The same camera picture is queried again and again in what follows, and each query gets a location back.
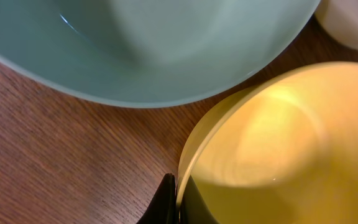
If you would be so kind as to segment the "yellow small bowl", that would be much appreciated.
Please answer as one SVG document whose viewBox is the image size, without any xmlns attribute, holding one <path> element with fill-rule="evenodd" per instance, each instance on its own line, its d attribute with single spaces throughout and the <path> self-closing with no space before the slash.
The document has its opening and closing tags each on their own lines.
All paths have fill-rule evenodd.
<svg viewBox="0 0 358 224">
<path fill-rule="evenodd" d="M 197 123 L 178 166 L 217 223 L 358 223 L 358 63 L 287 72 Z"/>
</svg>

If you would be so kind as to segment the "mint green small bowl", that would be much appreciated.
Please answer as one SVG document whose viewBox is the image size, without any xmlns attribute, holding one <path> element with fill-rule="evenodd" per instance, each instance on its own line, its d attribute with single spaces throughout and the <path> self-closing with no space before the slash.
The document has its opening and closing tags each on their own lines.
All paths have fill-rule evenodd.
<svg viewBox="0 0 358 224">
<path fill-rule="evenodd" d="M 162 108 L 268 65 L 319 0 L 0 0 L 0 62 L 105 105 Z"/>
</svg>

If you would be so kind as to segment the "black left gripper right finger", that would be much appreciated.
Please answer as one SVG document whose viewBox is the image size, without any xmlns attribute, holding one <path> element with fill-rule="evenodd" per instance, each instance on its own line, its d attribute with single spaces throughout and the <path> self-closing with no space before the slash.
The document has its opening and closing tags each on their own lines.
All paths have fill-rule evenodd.
<svg viewBox="0 0 358 224">
<path fill-rule="evenodd" d="M 192 177 L 188 179 L 181 201 L 180 224 L 218 224 Z"/>
</svg>

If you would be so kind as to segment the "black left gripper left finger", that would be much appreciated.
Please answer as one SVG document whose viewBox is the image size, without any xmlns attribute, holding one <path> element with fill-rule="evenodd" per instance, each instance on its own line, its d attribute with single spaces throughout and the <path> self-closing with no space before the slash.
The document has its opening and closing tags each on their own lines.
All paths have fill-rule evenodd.
<svg viewBox="0 0 358 224">
<path fill-rule="evenodd" d="M 174 224 L 176 185 L 173 174 L 165 174 L 149 206 L 137 224 Z"/>
</svg>

